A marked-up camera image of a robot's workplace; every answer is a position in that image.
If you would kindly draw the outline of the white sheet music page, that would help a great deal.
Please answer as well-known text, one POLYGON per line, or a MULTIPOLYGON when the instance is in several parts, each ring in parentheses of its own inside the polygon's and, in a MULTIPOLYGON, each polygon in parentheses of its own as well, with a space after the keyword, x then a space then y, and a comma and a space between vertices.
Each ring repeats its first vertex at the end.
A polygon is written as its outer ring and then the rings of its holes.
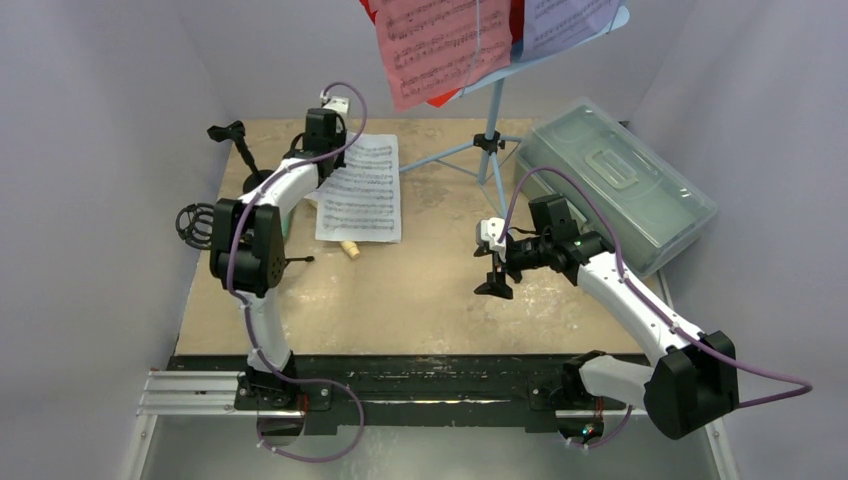
POLYGON ((306 195, 305 198, 316 203, 321 203, 327 199, 331 193, 332 191, 327 189, 326 185, 321 185, 319 188, 306 195))
POLYGON ((322 185, 332 193, 318 203, 317 240, 402 240, 399 146, 395 135, 361 135, 345 151, 345 166, 335 170, 322 185))

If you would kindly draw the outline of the beige condenser microphone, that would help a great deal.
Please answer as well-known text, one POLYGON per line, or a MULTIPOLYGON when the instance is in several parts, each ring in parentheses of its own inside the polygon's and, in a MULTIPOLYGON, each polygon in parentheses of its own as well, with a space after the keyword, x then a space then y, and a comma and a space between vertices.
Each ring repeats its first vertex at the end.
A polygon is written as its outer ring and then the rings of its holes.
MULTIPOLYGON (((307 199, 307 203, 315 210, 318 210, 318 202, 314 199, 307 199)), ((338 246, 345 253, 345 255, 351 260, 357 260, 361 252, 359 250, 358 245, 349 240, 338 241, 338 246)))

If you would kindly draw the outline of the lavender sheet music page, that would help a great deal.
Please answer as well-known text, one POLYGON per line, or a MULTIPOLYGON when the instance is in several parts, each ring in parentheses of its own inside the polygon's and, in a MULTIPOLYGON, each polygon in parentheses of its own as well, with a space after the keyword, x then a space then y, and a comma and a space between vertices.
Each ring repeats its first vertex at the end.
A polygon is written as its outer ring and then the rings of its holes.
POLYGON ((539 60, 609 32, 624 1, 531 0, 523 7, 522 63, 539 60))

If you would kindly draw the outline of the black round-base mic stand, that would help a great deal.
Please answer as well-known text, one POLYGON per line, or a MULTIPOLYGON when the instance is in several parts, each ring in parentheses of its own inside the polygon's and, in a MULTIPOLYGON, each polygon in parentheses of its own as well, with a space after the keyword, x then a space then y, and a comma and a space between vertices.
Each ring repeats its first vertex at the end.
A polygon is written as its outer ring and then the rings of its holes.
POLYGON ((236 120, 227 126, 212 125, 206 130, 206 133, 216 143, 232 142, 242 161, 248 167, 250 174, 243 181, 243 193, 249 193, 259 187, 273 174, 273 170, 257 167, 255 157, 246 141, 246 127, 241 120, 236 120))

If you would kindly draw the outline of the black tripod mic stand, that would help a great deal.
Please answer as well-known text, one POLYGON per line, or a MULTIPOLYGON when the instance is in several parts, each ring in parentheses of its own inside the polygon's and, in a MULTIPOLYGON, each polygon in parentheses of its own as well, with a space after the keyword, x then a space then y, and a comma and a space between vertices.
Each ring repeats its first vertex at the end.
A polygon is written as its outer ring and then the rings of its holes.
POLYGON ((254 280, 278 281, 293 262, 312 262, 312 256, 289 257, 285 253, 282 217, 272 206, 255 206, 244 213, 236 201, 195 203, 184 207, 175 219, 175 230, 186 245, 210 253, 214 277, 234 283, 254 280))

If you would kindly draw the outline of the teal toy microphone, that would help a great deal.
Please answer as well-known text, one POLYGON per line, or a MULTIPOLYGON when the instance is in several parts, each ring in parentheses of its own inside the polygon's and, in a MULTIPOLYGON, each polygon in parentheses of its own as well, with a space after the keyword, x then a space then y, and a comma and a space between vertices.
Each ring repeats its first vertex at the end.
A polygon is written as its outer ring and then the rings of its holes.
POLYGON ((285 216, 282 220, 281 229, 282 229, 282 234, 283 234, 283 238, 284 238, 285 242, 287 242, 289 240, 290 235, 291 235, 291 223, 292 223, 292 215, 291 214, 285 216))

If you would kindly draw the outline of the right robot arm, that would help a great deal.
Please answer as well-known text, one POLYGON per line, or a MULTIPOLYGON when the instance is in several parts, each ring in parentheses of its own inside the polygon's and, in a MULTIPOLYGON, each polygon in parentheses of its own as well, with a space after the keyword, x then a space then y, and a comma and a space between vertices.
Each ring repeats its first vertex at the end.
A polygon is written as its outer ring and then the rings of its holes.
POLYGON ((475 228, 476 256, 492 269, 477 295, 513 297, 509 280, 547 268, 598 301, 642 348, 638 365, 591 351, 564 363, 556 399, 584 407, 602 397, 644 410, 666 437, 677 440, 740 407, 735 346, 720 331, 704 333, 663 304, 619 263, 614 245, 596 231, 581 232, 566 199, 548 195, 530 201, 534 228, 524 238, 508 232, 505 219, 491 217, 475 228))

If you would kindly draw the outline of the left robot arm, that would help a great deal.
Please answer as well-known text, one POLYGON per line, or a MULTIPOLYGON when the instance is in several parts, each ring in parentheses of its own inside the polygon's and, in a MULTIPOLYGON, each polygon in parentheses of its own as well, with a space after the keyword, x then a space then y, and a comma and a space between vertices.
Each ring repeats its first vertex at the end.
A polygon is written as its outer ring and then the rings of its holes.
POLYGON ((238 409, 305 410, 308 405, 278 305, 277 288, 291 262, 282 219, 343 167, 346 141, 344 114, 311 108, 279 166, 242 196, 220 199, 213 207, 210 271, 238 301, 250 344, 238 378, 238 409))

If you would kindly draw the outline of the translucent green storage box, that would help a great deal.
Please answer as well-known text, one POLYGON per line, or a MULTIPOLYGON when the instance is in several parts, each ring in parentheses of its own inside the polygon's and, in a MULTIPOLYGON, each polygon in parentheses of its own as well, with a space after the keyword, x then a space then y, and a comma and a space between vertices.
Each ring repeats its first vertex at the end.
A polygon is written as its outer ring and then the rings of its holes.
POLYGON ((701 237, 716 203, 613 116, 586 97, 534 124, 513 150, 527 197, 565 195, 589 230, 606 218, 625 264, 641 277, 701 237))

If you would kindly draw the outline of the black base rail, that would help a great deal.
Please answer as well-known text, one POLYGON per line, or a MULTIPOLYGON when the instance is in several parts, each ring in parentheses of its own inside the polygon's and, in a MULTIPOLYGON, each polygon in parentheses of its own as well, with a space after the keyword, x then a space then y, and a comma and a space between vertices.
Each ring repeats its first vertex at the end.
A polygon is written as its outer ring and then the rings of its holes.
POLYGON ((562 385, 570 354, 297 355, 285 374, 251 372, 243 355, 176 355, 167 372, 196 378, 194 399, 218 397, 226 413, 258 418, 268 436, 333 435, 342 426, 521 428, 592 436, 612 399, 562 385))

